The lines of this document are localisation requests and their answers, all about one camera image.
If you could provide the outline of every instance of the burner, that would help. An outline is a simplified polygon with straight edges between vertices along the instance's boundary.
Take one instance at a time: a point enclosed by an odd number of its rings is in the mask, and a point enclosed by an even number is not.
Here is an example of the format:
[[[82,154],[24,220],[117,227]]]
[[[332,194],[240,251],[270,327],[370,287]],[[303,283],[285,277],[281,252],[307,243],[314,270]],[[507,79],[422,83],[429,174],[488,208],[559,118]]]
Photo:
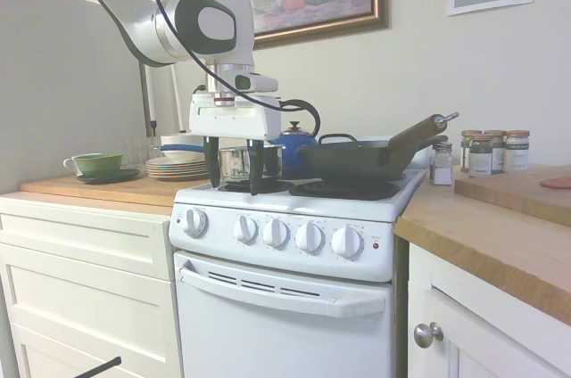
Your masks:
[[[323,181],[297,185],[289,190],[291,195],[300,197],[336,198],[339,200],[374,201],[389,198],[397,194],[401,188],[395,184],[339,186]]]
[[[281,193],[282,191],[288,191],[293,186],[294,184],[290,182],[282,182],[281,180],[273,178],[262,179],[260,193]],[[249,193],[250,181],[226,182],[226,184],[218,188],[218,190],[227,193]]]

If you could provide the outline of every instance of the oven door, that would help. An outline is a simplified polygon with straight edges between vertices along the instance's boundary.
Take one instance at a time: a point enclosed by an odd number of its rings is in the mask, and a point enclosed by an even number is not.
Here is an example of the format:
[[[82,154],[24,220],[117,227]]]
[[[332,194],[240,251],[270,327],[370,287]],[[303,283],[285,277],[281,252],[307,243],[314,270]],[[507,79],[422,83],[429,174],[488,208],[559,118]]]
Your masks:
[[[390,284],[175,254],[186,378],[393,377]]]

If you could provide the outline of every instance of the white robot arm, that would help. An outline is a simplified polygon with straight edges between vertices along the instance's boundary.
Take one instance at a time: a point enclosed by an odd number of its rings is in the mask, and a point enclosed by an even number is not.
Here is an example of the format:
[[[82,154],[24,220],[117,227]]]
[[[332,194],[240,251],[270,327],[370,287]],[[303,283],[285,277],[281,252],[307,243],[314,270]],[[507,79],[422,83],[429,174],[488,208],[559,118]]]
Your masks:
[[[206,92],[193,96],[190,132],[204,136],[209,177],[215,187],[219,185],[219,137],[246,139],[251,194],[255,195],[261,186],[263,142],[279,137],[281,105],[290,103],[272,96],[246,95],[277,91],[275,79],[254,70],[250,0],[98,1],[143,64],[161,67],[192,58],[206,70]]]
[[[151,0],[98,0],[129,50],[142,63],[160,67],[190,59]],[[165,0],[180,37],[206,64],[253,66],[250,0]]]

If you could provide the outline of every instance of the stack of plates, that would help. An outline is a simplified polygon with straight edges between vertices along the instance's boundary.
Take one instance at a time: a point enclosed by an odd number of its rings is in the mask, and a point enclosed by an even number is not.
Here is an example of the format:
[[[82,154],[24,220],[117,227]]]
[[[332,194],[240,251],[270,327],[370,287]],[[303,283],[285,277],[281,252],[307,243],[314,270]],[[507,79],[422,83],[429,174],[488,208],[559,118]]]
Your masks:
[[[199,180],[208,178],[206,161],[175,162],[167,157],[153,158],[145,164],[150,177],[165,181]]]

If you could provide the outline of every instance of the kitchen cabinet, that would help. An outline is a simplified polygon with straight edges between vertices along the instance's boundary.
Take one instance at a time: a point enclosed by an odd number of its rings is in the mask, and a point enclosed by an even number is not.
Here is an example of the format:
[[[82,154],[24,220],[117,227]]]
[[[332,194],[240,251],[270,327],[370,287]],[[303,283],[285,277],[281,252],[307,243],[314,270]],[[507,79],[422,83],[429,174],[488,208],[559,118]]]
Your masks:
[[[569,326],[410,246],[409,378],[568,377],[569,337]]]
[[[22,378],[182,376],[168,215],[0,197],[0,275]]]

